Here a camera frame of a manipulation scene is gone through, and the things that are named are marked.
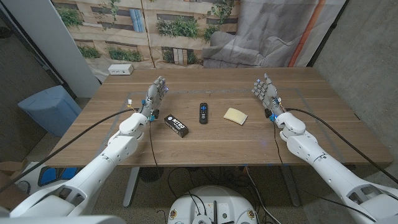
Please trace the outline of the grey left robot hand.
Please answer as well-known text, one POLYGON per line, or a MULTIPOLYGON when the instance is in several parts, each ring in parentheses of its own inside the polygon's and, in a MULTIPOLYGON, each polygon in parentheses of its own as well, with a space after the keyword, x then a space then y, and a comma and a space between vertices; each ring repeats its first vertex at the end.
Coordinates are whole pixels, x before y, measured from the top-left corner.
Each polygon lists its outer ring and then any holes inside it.
POLYGON ((143 114, 148 120, 151 120, 154 116, 154 111, 158 110, 161 105, 161 101, 168 92, 165 78, 159 76, 148 88, 146 97, 142 102, 142 108, 139 110, 140 114, 143 114))

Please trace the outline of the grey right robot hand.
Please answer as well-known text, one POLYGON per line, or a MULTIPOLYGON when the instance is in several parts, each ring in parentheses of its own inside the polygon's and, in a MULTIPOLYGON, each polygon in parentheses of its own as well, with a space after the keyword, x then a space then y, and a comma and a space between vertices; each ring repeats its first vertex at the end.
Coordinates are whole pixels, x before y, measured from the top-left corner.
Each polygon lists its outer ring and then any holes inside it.
POLYGON ((266 73, 264 74, 264 78, 264 81, 257 79, 251 91, 260 99, 265 108, 266 118, 274 122, 279 115, 285 113, 285 109, 282 106, 281 98, 278 96, 277 89, 273 85, 272 80, 266 73))

